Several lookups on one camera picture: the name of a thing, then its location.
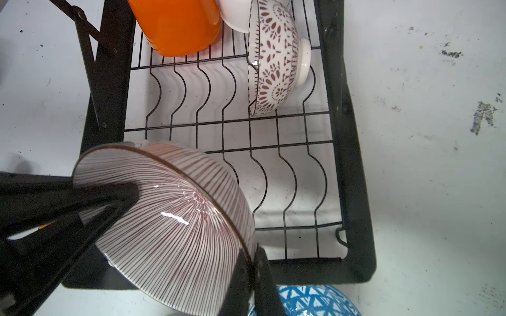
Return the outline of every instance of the patterned bowl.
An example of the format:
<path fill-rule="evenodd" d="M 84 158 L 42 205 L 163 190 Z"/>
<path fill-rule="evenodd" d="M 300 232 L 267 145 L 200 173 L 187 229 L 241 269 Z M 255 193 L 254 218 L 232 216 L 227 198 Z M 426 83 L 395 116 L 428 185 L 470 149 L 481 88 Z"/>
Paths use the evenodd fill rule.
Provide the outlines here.
<path fill-rule="evenodd" d="M 255 226 L 235 178 L 173 143 L 108 144 L 85 152 L 75 187 L 134 182 L 139 201 L 96 245 L 139 289 L 192 315 L 216 315 L 239 251 L 253 260 Z M 104 207 L 80 213 L 83 223 Z"/>
<path fill-rule="evenodd" d="M 251 117 L 275 110 L 309 73 L 311 44 L 299 38 L 293 17 L 276 0 L 253 0 L 248 32 Z"/>
<path fill-rule="evenodd" d="M 361 316 L 355 305 L 330 285 L 279 286 L 278 292 L 289 316 Z M 257 316 L 254 306 L 249 316 Z"/>

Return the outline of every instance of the dish rack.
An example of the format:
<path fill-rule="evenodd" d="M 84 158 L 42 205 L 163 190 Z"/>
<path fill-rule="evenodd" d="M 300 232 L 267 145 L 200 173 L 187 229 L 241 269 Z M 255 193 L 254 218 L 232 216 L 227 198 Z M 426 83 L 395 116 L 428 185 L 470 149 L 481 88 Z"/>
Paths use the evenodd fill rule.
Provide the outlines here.
<path fill-rule="evenodd" d="M 311 71 L 283 106 L 255 118 L 247 108 L 247 34 L 222 23 L 207 49 L 165 58 L 149 46 L 127 0 L 105 0 L 100 34 L 83 13 L 67 11 L 91 90 L 81 152 L 145 139 L 203 150 L 244 191 L 277 284 L 366 282 L 376 261 L 343 60 L 344 3 L 292 0 L 290 10 L 311 42 Z M 96 35 L 95 60 L 83 32 Z M 133 287 L 96 248 L 63 284 Z"/>

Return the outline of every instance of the wire rack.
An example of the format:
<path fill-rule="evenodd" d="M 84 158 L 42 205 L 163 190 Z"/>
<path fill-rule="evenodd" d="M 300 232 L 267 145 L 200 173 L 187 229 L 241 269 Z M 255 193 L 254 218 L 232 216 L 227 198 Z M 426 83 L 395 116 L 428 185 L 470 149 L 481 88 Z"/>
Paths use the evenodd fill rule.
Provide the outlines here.
<path fill-rule="evenodd" d="M 284 105 L 255 118 L 248 110 L 247 34 L 222 24 L 207 49 L 165 58 L 137 25 L 124 139 L 176 141 L 222 161 L 248 199 L 270 260 L 345 257 L 315 8 L 292 0 L 290 10 L 311 43 L 311 71 Z"/>

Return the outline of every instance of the tableware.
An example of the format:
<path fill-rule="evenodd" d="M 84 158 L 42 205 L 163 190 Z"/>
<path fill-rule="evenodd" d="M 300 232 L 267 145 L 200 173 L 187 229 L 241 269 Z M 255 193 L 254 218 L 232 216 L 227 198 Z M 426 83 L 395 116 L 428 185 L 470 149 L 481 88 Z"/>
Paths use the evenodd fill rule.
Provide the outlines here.
<path fill-rule="evenodd" d="M 220 31 L 215 0 L 129 0 L 129 4 L 151 47 L 165 57 L 201 51 Z"/>
<path fill-rule="evenodd" d="M 252 262 L 255 226 L 225 167 L 174 143 L 119 143 L 85 152 L 75 187 L 134 182 L 139 201 L 96 245 L 133 284 L 171 308 L 216 315 L 243 249 Z M 101 209 L 82 212 L 86 223 Z"/>
<path fill-rule="evenodd" d="M 306 81 L 311 44 L 276 0 L 251 2 L 248 34 L 249 114 L 255 117 L 275 110 Z"/>
<path fill-rule="evenodd" d="M 278 1 L 286 8 L 290 7 L 291 0 Z M 223 21 L 238 32 L 248 33 L 251 0 L 218 0 L 218 3 Z"/>
<path fill-rule="evenodd" d="M 278 286 L 281 303 L 289 316 L 341 315 L 361 316 L 361 313 L 343 293 L 330 285 Z M 257 316 L 255 307 L 249 316 Z"/>

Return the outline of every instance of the orange object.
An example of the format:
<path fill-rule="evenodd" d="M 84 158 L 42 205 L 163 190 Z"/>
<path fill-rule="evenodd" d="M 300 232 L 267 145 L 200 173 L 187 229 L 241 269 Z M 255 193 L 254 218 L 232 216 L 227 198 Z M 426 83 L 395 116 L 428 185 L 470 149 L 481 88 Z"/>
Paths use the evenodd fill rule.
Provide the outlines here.
<path fill-rule="evenodd" d="M 165 57 L 190 55 L 218 36 L 215 0 L 128 0 L 151 47 Z"/>

